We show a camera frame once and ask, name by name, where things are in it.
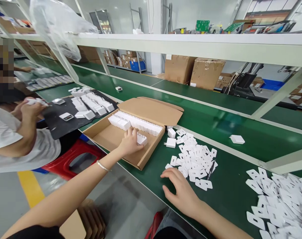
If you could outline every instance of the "white shelf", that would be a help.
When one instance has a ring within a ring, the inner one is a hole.
[[[37,34],[15,39],[42,41]],[[302,67],[302,34],[79,34],[77,45]]]

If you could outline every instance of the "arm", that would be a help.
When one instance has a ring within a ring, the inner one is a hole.
[[[166,169],[161,178],[169,178],[176,188],[176,195],[174,195],[163,185],[165,197],[182,213],[206,227],[217,239],[252,239],[246,232],[201,201],[176,168]]]
[[[107,169],[111,169],[122,157],[142,148],[143,145],[137,145],[136,129],[133,130],[132,135],[132,128],[130,128],[125,132],[119,147],[99,162]],[[106,174],[107,171],[98,164],[88,167],[29,210],[2,238],[7,238],[33,225],[61,226]]]
[[[29,73],[31,70],[33,70],[34,68],[32,67],[22,67],[22,68],[19,68],[17,66],[14,66],[14,71],[22,71],[22,72],[27,72]]]
[[[21,106],[22,122],[16,133],[22,138],[15,143],[0,148],[0,155],[6,157],[23,157],[30,153],[36,141],[36,117],[45,108],[40,103]]]

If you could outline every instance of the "blue plastic crate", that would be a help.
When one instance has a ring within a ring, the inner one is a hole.
[[[130,65],[131,65],[131,70],[139,71],[139,64],[137,62],[130,61]],[[146,69],[144,61],[140,61],[140,66],[141,66],[141,70]]]
[[[263,79],[263,80],[265,82],[261,86],[261,88],[263,88],[263,89],[277,91],[284,85],[284,82],[281,82],[281,81],[274,81],[274,80],[267,80],[267,79]]]

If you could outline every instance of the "person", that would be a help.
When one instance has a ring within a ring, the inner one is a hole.
[[[22,216],[2,239],[63,238],[59,227],[84,201],[121,158],[143,148],[137,144],[137,130],[128,129],[120,145],[107,156],[72,178]],[[183,175],[176,168],[166,169],[161,178],[169,178],[176,195],[163,185],[165,197],[182,213],[205,226],[217,239],[252,239],[246,232],[219,215],[205,202],[199,200]],[[175,228],[164,228],[155,239],[185,238]]]
[[[3,57],[9,54],[0,51],[0,173],[40,168],[66,153],[81,135],[75,130],[54,140],[48,129],[37,129],[37,117],[45,107],[26,104],[22,92],[10,89],[14,65]],[[15,101],[15,107],[8,105]]]

